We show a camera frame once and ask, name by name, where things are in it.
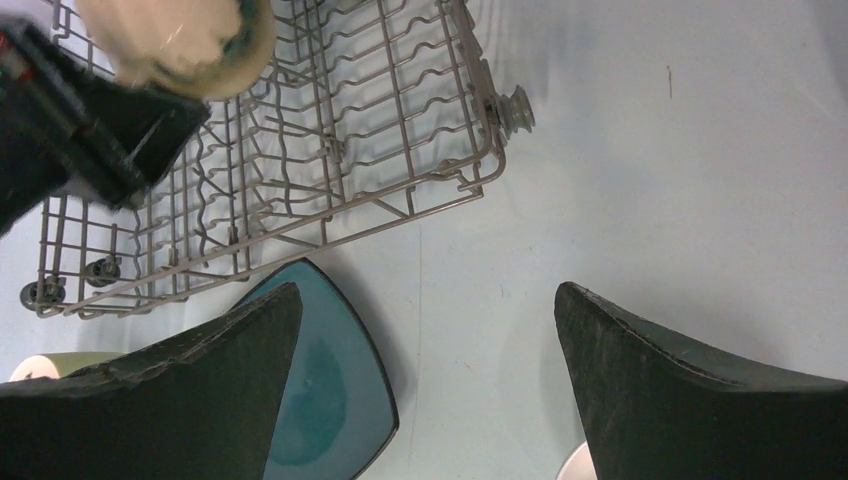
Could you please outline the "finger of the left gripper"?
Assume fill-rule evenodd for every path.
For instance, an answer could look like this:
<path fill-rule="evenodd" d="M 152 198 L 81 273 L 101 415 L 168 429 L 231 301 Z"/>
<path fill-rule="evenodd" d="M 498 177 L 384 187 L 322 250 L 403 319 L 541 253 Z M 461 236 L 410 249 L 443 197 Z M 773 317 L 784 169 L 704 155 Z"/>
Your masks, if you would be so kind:
<path fill-rule="evenodd" d="M 208 106 L 155 87 L 120 86 L 77 67 L 39 70 L 59 133 L 39 198 L 137 208 L 209 118 Z"/>

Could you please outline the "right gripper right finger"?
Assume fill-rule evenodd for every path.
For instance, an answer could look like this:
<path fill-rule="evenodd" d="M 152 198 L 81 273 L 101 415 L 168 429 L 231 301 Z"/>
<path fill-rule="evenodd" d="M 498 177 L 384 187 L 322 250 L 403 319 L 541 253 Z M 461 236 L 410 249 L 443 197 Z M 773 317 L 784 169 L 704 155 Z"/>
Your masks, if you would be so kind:
<path fill-rule="evenodd" d="M 843 479 L 847 384 L 757 362 L 573 282 L 554 319 L 601 479 Z"/>

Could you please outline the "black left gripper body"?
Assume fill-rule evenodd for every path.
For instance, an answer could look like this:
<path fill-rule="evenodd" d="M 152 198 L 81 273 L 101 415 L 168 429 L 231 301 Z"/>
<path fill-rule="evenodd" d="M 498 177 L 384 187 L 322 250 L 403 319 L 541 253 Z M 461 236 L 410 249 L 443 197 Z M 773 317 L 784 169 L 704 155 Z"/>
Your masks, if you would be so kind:
<path fill-rule="evenodd" d="M 120 208 L 142 191 L 117 117 L 131 97 L 76 65 L 31 19 L 2 19 L 3 234 L 57 192 Z"/>

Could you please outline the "tan ceramic mug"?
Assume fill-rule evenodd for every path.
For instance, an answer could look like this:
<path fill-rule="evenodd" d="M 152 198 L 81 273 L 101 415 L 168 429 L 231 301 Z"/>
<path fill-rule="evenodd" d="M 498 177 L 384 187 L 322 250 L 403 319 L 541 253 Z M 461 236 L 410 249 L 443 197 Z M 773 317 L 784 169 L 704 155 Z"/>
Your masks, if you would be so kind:
<path fill-rule="evenodd" d="M 78 1 L 117 83 L 217 101 L 249 89 L 276 42 L 269 1 Z"/>

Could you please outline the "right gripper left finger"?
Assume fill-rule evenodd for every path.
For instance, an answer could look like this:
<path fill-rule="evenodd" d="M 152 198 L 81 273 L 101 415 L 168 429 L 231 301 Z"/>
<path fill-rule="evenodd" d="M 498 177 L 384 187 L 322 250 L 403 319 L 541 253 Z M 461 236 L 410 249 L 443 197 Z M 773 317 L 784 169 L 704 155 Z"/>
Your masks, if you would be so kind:
<path fill-rule="evenodd" d="M 59 378 L 1 387 L 5 479 L 259 479 L 298 341 L 286 283 Z"/>

